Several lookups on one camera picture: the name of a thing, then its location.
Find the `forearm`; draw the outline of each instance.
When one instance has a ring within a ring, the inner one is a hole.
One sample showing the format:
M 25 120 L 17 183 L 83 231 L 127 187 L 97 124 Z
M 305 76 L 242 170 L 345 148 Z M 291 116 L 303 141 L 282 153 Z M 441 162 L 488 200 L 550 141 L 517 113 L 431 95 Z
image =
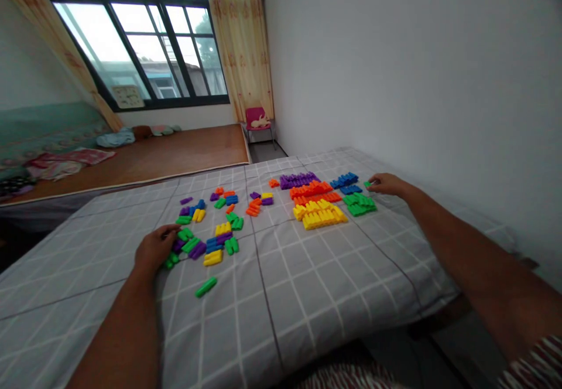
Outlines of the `forearm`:
M 560 295 L 497 244 L 416 187 L 402 195 L 441 265 L 466 294 L 507 358 L 562 332 Z
M 154 389 L 159 345 L 153 274 L 134 269 L 67 388 Z

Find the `window frame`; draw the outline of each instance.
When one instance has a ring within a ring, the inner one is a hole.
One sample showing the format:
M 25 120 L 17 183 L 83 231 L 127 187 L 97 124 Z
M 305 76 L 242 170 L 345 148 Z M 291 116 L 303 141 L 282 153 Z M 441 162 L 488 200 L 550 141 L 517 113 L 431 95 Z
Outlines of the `window frame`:
M 115 99 L 113 98 L 113 95 L 111 94 L 111 92 L 109 91 L 108 87 L 105 85 L 105 83 L 103 82 L 103 80 L 101 79 L 100 75 L 98 74 L 98 72 L 96 71 L 95 67 L 92 65 L 92 63 L 90 62 L 90 60 L 88 59 L 88 57 L 85 55 L 84 51 L 82 50 L 82 47 L 78 44 L 78 41 L 76 41 L 74 35 L 72 34 L 72 32 L 70 31 L 70 29 L 68 28 L 68 26 L 66 25 L 65 21 L 63 18 L 61 18 L 61 21 L 63 22 L 64 26 L 66 27 L 68 34 L 70 35 L 70 37 L 72 38 L 72 41 L 74 42 L 75 47 L 77 48 L 78 52 L 80 53 L 80 56 L 82 57 L 82 59 L 84 60 L 84 62 L 86 63 L 86 66 L 88 68 L 88 71 L 90 72 L 90 74 L 92 75 L 92 78 L 94 79 L 94 83 L 98 89 L 98 92 L 102 95 L 102 97 L 106 100 L 106 102 L 108 103 L 108 105 L 111 107 L 111 109 L 114 112 L 135 112 L 135 111 L 147 111 L 147 110 L 158 110 L 158 109 L 168 109 L 168 108 L 183 108 L 183 107 L 193 107 L 193 106 L 204 106 L 204 105 L 218 105 L 218 104 L 229 104 L 230 100 L 228 97 L 228 94 L 226 95 L 211 95 L 211 90 L 209 88 L 209 84 L 208 84 L 208 80 L 207 80 L 207 75 L 205 72 L 205 67 L 203 66 L 203 63 L 201 62 L 201 56 L 199 54 L 199 50 L 197 47 L 197 43 L 196 43 L 196 37 L 210 37 L 213 38 L 215 41 L 215 46 L 217 48 L 217 56 L 219 57 L 220 60 L 220 53 L 218 52 L 218 45 L 217 45 L 217 40 L 215 37 L 215 29 L 214 29 L 214 25 L 213 25 L 213 19 L 211 18 L 211 9 L 210 9 L 210 5 L 209 5 L 209 1 L 208 0 L 50 0 L 51 3 L 55 4 L 55 3 L 61 3 L 61 4 L 98 4 L 98 5 L 102 5 L 105 10 L 107 11 L 107 14 L 109 15 L 109 18 L 111 19 L 113 25 L 115 26 L 115 30 L 117 31 L 117 33 L 119 34 L 119 37 L 121 38 L 121 41 L 123 43 L 123 45 L 125 46 L 126 51 L 128 52 L 129 56 L 131 57 L 131 60 L 135 66 L 135 68 L 137 69 L 137 72 L 140 76 L 140 79 L 142 81 L 142 83 L 144 84 L 144 86 L 146 87 L 146 90 L 150 96 L 150 99 L 144 99 L 145 102 L 145 106 L 142 108 L 129 108 L 129 109 L 121 109 L 118 107 L 117 102 L 115 101 Z M 154 33 L 152 32 L 125 32 L 123 30 L 123 27 L 117 17 L 117 14 L 115 13 L 113 7 L 111 4 L 135 4 L 135 5 L 142 5 L 145 6 L 150 20 L 152 22 L 152 25 L 154 27 Z M 154 5 L 157 7 L 159 13 L 160 13 L 160 17 L 162 19 L 164 28 L 166 30 L 166 32 L 159 32 L 158 28 L 156 27 L 155 24 L 155 20 L 153 18 L 153 15 L 150 11 L 149 6 L 150 5 Z M 166 6 L 180 6 L 183 8 L 184 14 L 186 15 L 186 21 L 187 24 L 189 26 L 189 30 L 190 33 L 176 33 L 172 27 L 172 23 L 171 20 L 169 18 L 169 15 L 167 13 L 167 9 Z M 187 15 L 187 11 L 186 11 L 186 7 L 194 7 L 194 8 L 205 8 L 208 12 L 208 16 L 209 16 L 209 23 L 211 25 L 211 31 L 212 33 L 197 33 L 195 34 L 193 31 L 193 28 L 191 27 L 191 22 L 189 20 L 189 16 Z M 178 90 L 181 93 L 181 87 L 180 87 L 180 83 L 179 80 L 181 80 L 179 77 L 176 77 L 176 74 L 174 72 L 174 68 L 172 66 L 172 63 L 170 62 L 169 59 L 169 55 L 167 54 L 166 49 L 164 48 L 164 44 L 163 44 L 163 39 L 161 39 L 162 36 L 167 36 L 167 38 L 170 41 L 170 45 L 174 51 L 174 55 L 176 57 L 176 61 L 179 67 L 179 70 L 181 71 L 181 75 L 184 78 L 186 87 L 190 93 L 190 96 L 188 97 L 178 97 L 178 98 L 167 98 L 167 99 L 158 99 L 154 89 L 152 88 L 152 85 L 150 84 L 150 81 L 141 65 L 141 61 L 139 60 L 139 58 L 137 57 L 129 39 L 127 38 L 127 35 L 150 35 L 150 36 L 157 36 L 158 40 L 160 42 L 160 44 L 163 46 L 162 50 L 164 51 L 164 54 L 166 56 L 166 61 L 171 69 L 171 73 L 172 73 L 172 80 L 175 82 L 175 84 L 178 86 Z M 190 39 L 193 42 L 194 48 L 195 48 L 195 53 L 197 55 L 197 60 L 199 62 L 199 66 L 203 75 L 203 80 L 205 82 L 205 87 L 207 89 L 207 96 L 197 96 L 195 89 L 193 87 L 193 84 L 191 82 L 191 77 L 189 76 L 186 64 L 184 62 L 183 59 L 183 54 L 181 52 L 180 46 L 178 44 L 177 41 L 177 36 L 180 37 L 190 37 Z M 224 69 L 222 68 L 222 62 L 221 62 L 221 73 L 222 76 L 224 78 Z

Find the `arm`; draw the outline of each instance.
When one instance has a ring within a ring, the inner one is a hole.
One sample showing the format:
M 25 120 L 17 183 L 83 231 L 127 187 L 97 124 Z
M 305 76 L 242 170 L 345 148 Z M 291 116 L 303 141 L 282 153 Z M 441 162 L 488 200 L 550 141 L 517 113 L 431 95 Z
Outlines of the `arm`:
M 153 283 L 158 268 L 170 254 L 179 227 L 165 225 L 142 240 L 129 278 L 67 389 L 157 387 L 160 339 Z
M 479 231 L 417 187 L 376 174 L 369 190 L 401 197 L 441 265 L 468 297 L 509 361 L 562 335 L 562 296 Z

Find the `teal cushion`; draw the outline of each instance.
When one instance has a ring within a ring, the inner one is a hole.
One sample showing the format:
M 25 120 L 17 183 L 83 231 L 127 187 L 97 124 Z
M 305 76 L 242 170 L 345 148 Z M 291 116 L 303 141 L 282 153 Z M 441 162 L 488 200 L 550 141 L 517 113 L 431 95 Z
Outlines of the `teal cushion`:
M 100 113 L 85 102 L 43 105 L 0 112 L 0 179 L 23 172 L 41 153 L 94 148 L 110 132 Z

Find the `hand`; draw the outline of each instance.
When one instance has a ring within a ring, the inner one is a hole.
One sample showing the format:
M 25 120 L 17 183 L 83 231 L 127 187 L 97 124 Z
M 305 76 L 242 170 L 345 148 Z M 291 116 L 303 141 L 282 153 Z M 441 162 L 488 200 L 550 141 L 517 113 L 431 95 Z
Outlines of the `hand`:
M 172 250 L 180 225 L 164 225 L 146 235 L 136 249 L 135 270 L 154 277 Z
M 404 198 L 405 194 L 414 188 L 413 185 L 401 180 L 396 175 L 388 173 L 374 174 L 369 178 L 369 182 L 373 183 L 372 186 L 367 187 L 369 191 L 401 198 Z

